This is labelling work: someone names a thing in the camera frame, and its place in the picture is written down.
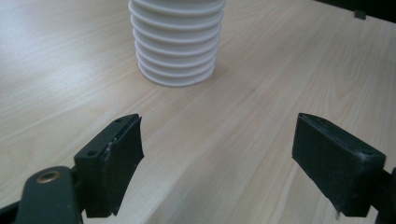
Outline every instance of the wooden table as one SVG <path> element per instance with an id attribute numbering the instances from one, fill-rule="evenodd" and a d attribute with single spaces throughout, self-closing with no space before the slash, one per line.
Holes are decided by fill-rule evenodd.
<path id="1" fill-rule="evenodd" d="M 228 0 L 213 76 L 167 88 L 136 66 L 127 4 L 2 1 L 0 206 L 139 113 L 146 157 L 119 215 L 86 223 L 374 223 L 374 209 L 337 221 L 290 155 L 305 112 L 396 166 L 394 23 L 310 0 Z"/>

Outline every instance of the white ribbed cylinder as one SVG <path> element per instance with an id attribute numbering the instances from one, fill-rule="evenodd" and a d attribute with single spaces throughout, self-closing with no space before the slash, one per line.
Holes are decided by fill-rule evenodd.
<path id="1" fill-rule="evenodd" d="M 215 69 L 225 0 L 130 0 L 138 66 L 173 87 L 204 81 Z"/>

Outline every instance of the black object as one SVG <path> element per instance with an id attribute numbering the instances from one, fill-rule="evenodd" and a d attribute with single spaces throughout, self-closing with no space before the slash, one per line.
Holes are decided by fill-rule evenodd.
<path id="1" fill-rule="evenodd" d="M 75 156 L 75 167 L 32 175 L 21 200 L 0 210 L 0 222 L 82 223 L 84 209 L 87 217 L 116 215 L 144 157 L 140 122 L 138 115 L 116 119 Z"/>
<path id="2" fill-rule="evenodd" d="M 299 114 L 292 157 L 347 217 L 378 210 L 376 223 L 396 223 L 396 173 L 386 156 L 326 119 Z"/>
<path id="3" fill-rule="evenodd" d="M 335 7 L 355 11 L 355 17 L 365 20 L 365 15 L 396 22 L 394 0 L 317 0 Z"/>

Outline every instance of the light wood grain surface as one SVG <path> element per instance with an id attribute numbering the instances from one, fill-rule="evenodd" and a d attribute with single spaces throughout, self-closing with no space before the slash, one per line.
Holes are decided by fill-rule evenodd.
<path id="1" fill-rule="evenodd" d="M 146 157 L 119 215 L 86 223 L 374 223 L 373 208 L 336 220 L 291 147 L 305 112 L 396 166 L 394 23 L 311 0 L 228 0 L 215 73 L 176 89 L 138 71 L 127 4 L 2 0 L 1 207 L 139 113 Z"/>

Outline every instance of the black mount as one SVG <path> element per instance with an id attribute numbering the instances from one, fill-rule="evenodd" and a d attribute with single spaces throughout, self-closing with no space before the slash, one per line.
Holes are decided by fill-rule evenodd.
<path id="1" fill-rule="evenodd" d="M 377 224 L 396 223 L 396 169 L 386 156 L 326 119 L 299 114 L 292 157 L 347 217 L 378 211 Z"/>
<path id="2" fill-rule="evenodd" d="M 125 191 L 143 159 L 138 115 L 116 119 L 74 160 L 72 169 L 51 167 L 32 175 L 21 200 L 0 210 L 1 223 L 83 223 L 119 212 Z"/>

